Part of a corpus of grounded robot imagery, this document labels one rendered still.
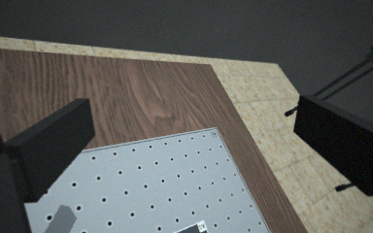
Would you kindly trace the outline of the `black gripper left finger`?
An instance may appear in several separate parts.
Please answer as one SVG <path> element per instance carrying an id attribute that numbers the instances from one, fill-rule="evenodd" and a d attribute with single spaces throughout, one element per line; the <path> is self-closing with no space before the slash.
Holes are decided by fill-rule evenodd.
<path id="1" fill-rule="evenodd" d="M 24 203 L 37 203 L 94 136 L 89 98 L 6 142 L 0 134 L 0 233 L 32 233 Z"/>

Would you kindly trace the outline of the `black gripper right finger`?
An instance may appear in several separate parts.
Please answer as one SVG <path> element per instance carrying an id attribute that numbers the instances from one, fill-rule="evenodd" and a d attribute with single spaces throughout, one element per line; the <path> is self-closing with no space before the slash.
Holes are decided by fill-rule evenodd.
<path id="1" fill-rule="evenodd" d="M 373 123 L 299 95 L 293 132 L 366 196 L 373 196 Z"/>

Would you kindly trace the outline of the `dark grey plate nest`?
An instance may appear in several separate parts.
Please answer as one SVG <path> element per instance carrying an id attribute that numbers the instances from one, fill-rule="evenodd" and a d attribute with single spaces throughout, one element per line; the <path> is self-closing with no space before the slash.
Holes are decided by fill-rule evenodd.
<path id="1" fill-rule="evenodd" d="M 201 220 L 174 233 L 209 233 L 205 221 Z"/>

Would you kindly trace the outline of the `grey perforated base plate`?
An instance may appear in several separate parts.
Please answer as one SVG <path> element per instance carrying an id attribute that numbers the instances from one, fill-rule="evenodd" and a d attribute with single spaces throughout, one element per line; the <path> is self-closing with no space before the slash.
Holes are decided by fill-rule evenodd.
<path id="1" fill-rule="evenodd" d="M 82 150 L 24 205 L 32 233 L 271 233 L 217 127 Z"/>

